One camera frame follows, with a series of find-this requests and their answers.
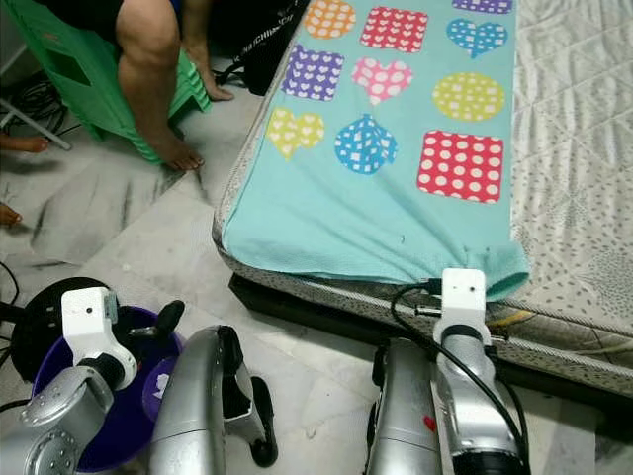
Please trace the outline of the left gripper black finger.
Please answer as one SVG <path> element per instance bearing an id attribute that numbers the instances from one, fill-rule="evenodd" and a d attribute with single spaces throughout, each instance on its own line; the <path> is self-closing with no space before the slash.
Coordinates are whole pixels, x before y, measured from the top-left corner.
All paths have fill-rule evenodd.
<path id="1" fill-rule="evenodd" d="M 155 317 L 155 340 L 167 342 L 175 332 L 185 312 L 185 303 L 182 300 L 172 300 L 164 305 L 161 312 Z"/>

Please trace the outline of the teal blanket with dotted shapes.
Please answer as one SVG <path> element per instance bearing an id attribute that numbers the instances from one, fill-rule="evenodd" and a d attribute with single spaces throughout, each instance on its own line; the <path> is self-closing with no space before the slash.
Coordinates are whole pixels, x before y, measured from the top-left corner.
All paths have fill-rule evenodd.
<path id="1" fill-rule="evenodd" d="M 257 270 L 408 284 L 528 280 L 512 239 L 516 0 L 311 0 L 227 198 Z"/>

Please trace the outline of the purple plastic waste bin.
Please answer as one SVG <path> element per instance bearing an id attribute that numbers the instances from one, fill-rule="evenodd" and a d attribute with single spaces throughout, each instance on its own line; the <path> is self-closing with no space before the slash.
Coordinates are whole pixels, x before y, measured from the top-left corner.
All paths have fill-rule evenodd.
<path id="1" fill-rule="evenodd" d="M 153 311 L 126 305 L 122 311 L 131 320 L 131 327 L 148 326 L 155 322 Z M 118 469 L 130 462 L 150 444 L 154 431 L 155 417 L 161 406 L 153 406 L 143 401 L 143 385 L 150 368 L 163 358 L 173 357 L 175 361 L 184 348 L 184 340 L 178 334 L 162 344 L 142 349 L 138 376 L 123 392 L 115 393 L 113 407 L 104 419 L 103 428 L 83 449 L 77 471 L 103 472 Z M 59 339 L 38 368 L 32 397 L 41 392 L 59 371 L 71 366 L 72 353 L 63 339 Z"/>

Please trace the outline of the silver robot left leg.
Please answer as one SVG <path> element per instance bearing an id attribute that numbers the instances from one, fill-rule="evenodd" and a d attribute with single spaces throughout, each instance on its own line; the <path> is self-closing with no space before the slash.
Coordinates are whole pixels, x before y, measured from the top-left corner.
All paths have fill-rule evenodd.
<path id="1" fill-rule="evenodd" d="M 171 377 L 149 445 L 149 475 L 227 475 L 228 437 L 244 440 L 262 469 L 276 462 L 270 389 L 245 365 L 235 329 L 191 335 Z"/>

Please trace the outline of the silver robot leg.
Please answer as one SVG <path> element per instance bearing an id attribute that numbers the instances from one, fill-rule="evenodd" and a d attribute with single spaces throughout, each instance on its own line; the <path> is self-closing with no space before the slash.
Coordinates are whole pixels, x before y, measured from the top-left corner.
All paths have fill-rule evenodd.
<path id="1" fill-rule="evenodd" d="M 244 440 L 262 469 L 276 462 L 270 389 L 245 365 L 235 329 L 191 335 L 171 377 L 149 445 L 149 475 L 227 475 L 228 437 Z"/>
<path id="2" fill-rule="evenodd" d="M 431 361 L 411 340 L 377 348 L 372 380 L 380 397 L 367 428 L 363 475 L 442 475 Z"/>

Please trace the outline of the dark bed base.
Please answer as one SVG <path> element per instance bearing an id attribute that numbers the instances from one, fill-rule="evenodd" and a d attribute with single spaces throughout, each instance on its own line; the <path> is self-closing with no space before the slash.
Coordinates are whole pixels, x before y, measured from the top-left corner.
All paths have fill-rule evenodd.
<path id="1" fill-rule="evenodd" d="M 338 311 L 328 305 L 307 302 L 285 291 L 267 288 L 258 282 L 244 279 L 236 273 L 231 276 L 227 288 L 249 311 L 258 311 L 326 333 L 347 336 L 358 342 L 379 345 L 390 336 L 407 336 L 407 331 L 392 321 L 374 320 Z M 604 415 L 604 421 L 597 426 L 597 433 L 601 437 L 633 446 L 633 399 L 580 383 L 576 377 L 561 377 L 550 371 L 542 372 L 537 368 L 512 362 L 507 349 L 499 349 L 497 352 L 497 375 L 515 386 L 524 386 L 535 392 L 596 407 Z"/>

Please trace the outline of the white metal rack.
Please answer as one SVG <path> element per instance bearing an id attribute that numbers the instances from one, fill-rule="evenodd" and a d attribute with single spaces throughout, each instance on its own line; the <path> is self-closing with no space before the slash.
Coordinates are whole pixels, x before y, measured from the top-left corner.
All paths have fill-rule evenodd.
<path id="1" fill-rule="evenodd" d="M 61 139 L 57 133 L 52 132 L 51 130 L 46 128 L 44 124 L 37 122 L 35 118 L 31 117 L 31 115 L 22 112 L 22 110 L 17 107 L 14 107 L 14 105 L 12 103 L 9 103 L 8 100 L 1 98 L 0 103 L 1 107 L 3 107 L 4 109 L 4 115 L 3 118 L 1 118 L 0 123 L 1 130 L 5 130 L 5 128 L 8 127 L 9 124 L 13 121 L 20 121 L 24 124 L 27 124 L 29 128 L 32 128 L 32 130 L 40 132 L 41 135 L 45 137 L 45 139 L 49 139 L 51 143 L 57 144 L 59 148 L 62 148 L 64 150 L 73 149 L 73 146 L 69 144 L 68 141 Z"/>

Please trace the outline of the person's bare leg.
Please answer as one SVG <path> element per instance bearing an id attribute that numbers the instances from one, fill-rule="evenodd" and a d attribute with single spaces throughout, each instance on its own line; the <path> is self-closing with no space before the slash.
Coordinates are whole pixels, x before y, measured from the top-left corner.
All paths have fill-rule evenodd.
<path id="1" fill-rule="evenodd" d="M 180 28 L 182 46 L 202 77 L 205 90 L 213 101 L 230 101 L 234 95 L 219 85 L 210 66 L 209 24 L 214 0 L 181 0 Z"/>
<path id="2" fill-rule="evenodd" d="M 180 51 L 170 0 L 123 0 L 115 18 L 115 37 L 122 50 L 118 80 L 145 143 L 175 170 L 202 166 L 199 154 L 168 124 Z"/>

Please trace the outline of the silver robot right leg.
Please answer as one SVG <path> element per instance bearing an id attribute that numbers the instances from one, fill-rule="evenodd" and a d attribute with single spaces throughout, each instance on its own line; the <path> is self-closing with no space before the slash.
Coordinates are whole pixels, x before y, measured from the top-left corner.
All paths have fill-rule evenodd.
<path id="1" fill-rule="evenodd" d="M 380 397 L 367 428 L 363 475 L 442 475 L 431 361 L 411 340 L 377 348 L 372 380 Z"/>

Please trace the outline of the green plastic stool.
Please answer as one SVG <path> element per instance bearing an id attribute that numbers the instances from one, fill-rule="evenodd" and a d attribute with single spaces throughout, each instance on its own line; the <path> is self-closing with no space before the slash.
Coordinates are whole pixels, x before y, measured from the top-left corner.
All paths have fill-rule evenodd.
<path id="1" fill-rule="evenodd" d="M 115 37 L 115 18 L 123 0 L 1 0 L 19 36 L 44 68 L 46 77 L 59 92 L 60 100 L 92 136 L 113 132 L 132 142 L 141 157 L 161 162 L 136 129 L 130 104 L 118 80 L 122 50 Z M 178 67 L 171 115 L 186 101 L 207 108 L 210 96 L 182 46 L 181 0 L 170 0 L 175 9 L 180 37 Z"/>

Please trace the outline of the black bag with white print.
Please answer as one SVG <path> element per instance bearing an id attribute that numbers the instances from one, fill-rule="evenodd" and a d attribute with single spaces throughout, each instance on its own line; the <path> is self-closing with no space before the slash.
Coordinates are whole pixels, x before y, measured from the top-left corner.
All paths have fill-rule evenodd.
<path id="1" fill-rule="evenodd" d="M 219 83 L 239 80 L 249 92 L 266 95 L 311 0 L 229 0 L 230 45 L 241 44 Z"/>

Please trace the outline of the grey quilted mattress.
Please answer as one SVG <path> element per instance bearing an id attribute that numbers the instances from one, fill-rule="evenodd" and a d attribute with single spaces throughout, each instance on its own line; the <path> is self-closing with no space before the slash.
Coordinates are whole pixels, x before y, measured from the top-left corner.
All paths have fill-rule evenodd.
<path id="1" fill-rule="evenodd" d="M 530 272 L 506 297 L 487 288 L 490 329 L 512 362 L 633 398 L 633 0 L 516 0 L 512 50 L 510 231 Z M 213 227 L 222 257 L 267 288 L 387 321 L 390 295 L 426 280 L 265 271 L 223 248 L 227 198 L 262 112 Z"/>

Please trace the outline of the grey pedestal fan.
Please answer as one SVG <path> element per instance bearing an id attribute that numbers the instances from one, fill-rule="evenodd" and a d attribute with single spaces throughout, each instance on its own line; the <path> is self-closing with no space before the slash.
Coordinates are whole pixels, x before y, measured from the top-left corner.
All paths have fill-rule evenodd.
<path id="1" fill-rule="evenodd" d="M 9 360 L 27 383 L 32 383 L 38 367 L 51 346 L 62 338 L 60 300 L 66 291 L 83 288 L 107 288 L 90 277 L 68 277 L 44 288 L 26 307 L 1 304 L 1 322 L 13 323 L 10 333 Z"/>

